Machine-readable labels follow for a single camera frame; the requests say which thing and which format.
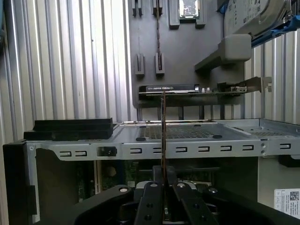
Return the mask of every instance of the barcode label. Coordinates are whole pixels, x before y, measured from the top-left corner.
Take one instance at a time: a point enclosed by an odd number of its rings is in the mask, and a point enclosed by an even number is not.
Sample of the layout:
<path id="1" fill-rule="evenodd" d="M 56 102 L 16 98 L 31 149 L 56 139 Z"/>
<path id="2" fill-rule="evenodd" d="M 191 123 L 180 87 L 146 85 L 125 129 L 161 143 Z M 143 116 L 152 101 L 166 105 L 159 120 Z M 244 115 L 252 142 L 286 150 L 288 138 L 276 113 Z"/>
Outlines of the barcode label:
<path id="1" fill-rule="evenodd" d="M 299 191 L 292 191 L 290 201 L 299 201 Z"/>
<path id="2" fill-rule="evenodd" d="M 274 191 L 274 208 L 300 219 L 300 189 L 278 189 Z"/>

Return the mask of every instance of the screw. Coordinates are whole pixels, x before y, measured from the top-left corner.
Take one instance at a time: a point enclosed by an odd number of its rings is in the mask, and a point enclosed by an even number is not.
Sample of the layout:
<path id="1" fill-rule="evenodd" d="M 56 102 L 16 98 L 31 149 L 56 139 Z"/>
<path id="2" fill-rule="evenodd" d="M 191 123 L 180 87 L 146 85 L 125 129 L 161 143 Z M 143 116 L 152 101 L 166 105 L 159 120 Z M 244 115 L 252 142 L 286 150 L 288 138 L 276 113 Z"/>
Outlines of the screw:
<path id="1" fill-rule="evenodd" d="M 185 185 L 183 183 L 179 183 L 177 186 L 180 187 L 180 188 L 185 187 Z"/>
<path id="2" fill-rule="evenodd" d="M 211 193 L 217 193 L 218 190 L 216 190 L 214 187 L 211 187 L 210 189 L 208 189 Z"/>
<path id="3" fill-rule="evenodd" d="M 120 189 L 120 192 L 127 192 L 128 191 L 128 188 L 121 188 Z"/>

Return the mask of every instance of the corrugated side panel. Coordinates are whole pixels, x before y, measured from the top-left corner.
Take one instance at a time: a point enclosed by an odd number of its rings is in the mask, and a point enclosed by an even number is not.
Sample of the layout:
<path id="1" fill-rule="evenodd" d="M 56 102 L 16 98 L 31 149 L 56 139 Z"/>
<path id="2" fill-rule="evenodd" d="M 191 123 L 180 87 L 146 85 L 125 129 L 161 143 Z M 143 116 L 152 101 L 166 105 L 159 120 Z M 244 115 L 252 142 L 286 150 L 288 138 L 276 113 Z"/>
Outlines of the corrugated side panel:
<path id="1" fill-rule="evenodd" d="M 0 54 L 0 144 L 34 120 L 136 120 L 125 0 L 9 0 Z M 1 225 L 8 225 L 0 151 Z"/>
<path id="2" fill-rule="evenodd" d="M 300 124 L 300 30 L 253 50 L 245 78 L 272 77 L 272 92 L 245 95 L 245 119 L 267 118 Z"/>

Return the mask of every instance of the mesh grille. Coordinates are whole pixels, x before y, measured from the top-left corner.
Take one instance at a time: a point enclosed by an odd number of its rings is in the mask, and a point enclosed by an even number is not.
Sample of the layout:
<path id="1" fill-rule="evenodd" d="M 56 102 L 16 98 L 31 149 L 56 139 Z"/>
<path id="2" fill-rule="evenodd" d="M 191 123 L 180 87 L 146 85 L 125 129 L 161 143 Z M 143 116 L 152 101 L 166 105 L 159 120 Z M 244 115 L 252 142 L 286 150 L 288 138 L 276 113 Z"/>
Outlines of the mesh grille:
<path id="1" fill-rule="evenodd" d="M 207 138 L 214 135 L 212 132 L 203 129 L 201 127 L 194 126 L 167 126 L 166 138 L 178 139 L 178 138 Z M 148 137 L 150 139 L 161 139 L 161 127 L 149 126 L 143 127 L 139 130 L 139 137 Z"/>
<path id="2" fill-rule="evenodd" d="M 252 135 L 259 136 L 259 137 L 266 137 L 266 136 L 281 136 L 284 134 L 276 133 L 276 132 L 253 132 Z"/>

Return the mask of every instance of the metal sheet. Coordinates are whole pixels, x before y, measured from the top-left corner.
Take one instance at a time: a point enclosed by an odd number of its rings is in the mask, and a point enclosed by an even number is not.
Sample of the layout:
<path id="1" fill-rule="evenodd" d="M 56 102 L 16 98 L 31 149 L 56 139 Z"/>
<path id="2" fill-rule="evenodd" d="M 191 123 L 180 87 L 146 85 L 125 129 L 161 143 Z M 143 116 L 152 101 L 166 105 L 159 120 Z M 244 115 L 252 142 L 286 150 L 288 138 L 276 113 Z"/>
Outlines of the metal sheet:
<path id="1" fill-rule="evenodd" d="M 21 139 L 35 119 L 137 119 L 131 98 L 127 0 L 10 0 L 5 13 L 1 145 Z M 241 106 L 225 106 L 226 119 L 265 117 L 300 124 L 299 32 L 253 50 L 245 77 L 272 76 L 275 91 L 247 94 Z M 204 118 L 220 118 L 221 109 L 205 106 Z M 141 112 L 143 120 L 158 117 L 157 109 Z M 177 107 L 167 112 L 169 119 L 178 119 Z M 197 119 L 198 114 L 197 107 L 184 108 L 185 119 Z M 2 160 L 0 151 L 1 225 L 7 225 Z"/>
<path id="2" fill-rule="evenodd" d="M 287 168 L 276 158 L 258 160 L 258 202 L 274 207 L 274 190 L 300 188 L 300 168 Z"/>
<path id="3" fill-rule="evenodd" d="M 176 124 L 171 121 L 166 123 L 167 158 L 257 157 L 299 152 L 299 125 L 271 120 L 186 120 Z M 28 144 L 35 145 L 37 149 L 52 150 L 63 161 L 137 160 L 159 159 L 161 155 L 156 148 L 161 146 L 161 139 L 160 121 L 147 121 L 120 124 L 107 140 Z M 115 156 L 101 155 L 102 149 L 108 146 L 117 149 Z M 78 157 L 76 153 L 79 151 L 85 152 L 85 155 Z"/>

